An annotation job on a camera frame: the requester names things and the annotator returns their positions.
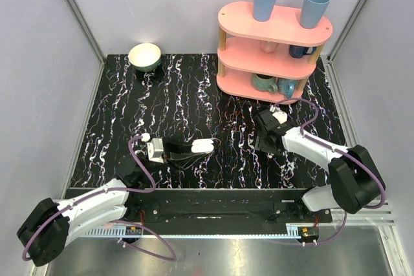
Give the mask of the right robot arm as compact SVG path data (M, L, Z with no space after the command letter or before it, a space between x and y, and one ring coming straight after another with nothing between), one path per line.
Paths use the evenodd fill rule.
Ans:
M287 121L285 112L265 110L255 117L255 150L268 154L298 154L329 174L330 184L306 191L294 205L295 217L308 222L317 211L340 208L355 214L362 208L378 208L385 201L385 183L368 150L323 140ZM370 203L380 197L380 203Z

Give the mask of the white earbud charging case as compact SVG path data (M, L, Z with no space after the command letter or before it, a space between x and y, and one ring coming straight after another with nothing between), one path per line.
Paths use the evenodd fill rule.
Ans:
M191 152L194 154L208 154L214 151L214 141L210 138L194 140L191 144Z

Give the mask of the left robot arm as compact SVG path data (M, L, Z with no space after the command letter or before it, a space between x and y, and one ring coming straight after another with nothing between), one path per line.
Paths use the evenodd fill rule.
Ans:
M156 183L133 150L138 140L146 143L148 158L153 164L162 164L173 154L183 160L214 150L211 138L190 143L164 143L148 133L131 138L127 143L131 155L127 162L120 162L120 172L108 183L72 199L46 198L36 205L17 231L24 247L24 261L44 266L75 239L99 225L123 220L131 222L139 216L140 206L130 200L131 196L154 192Z

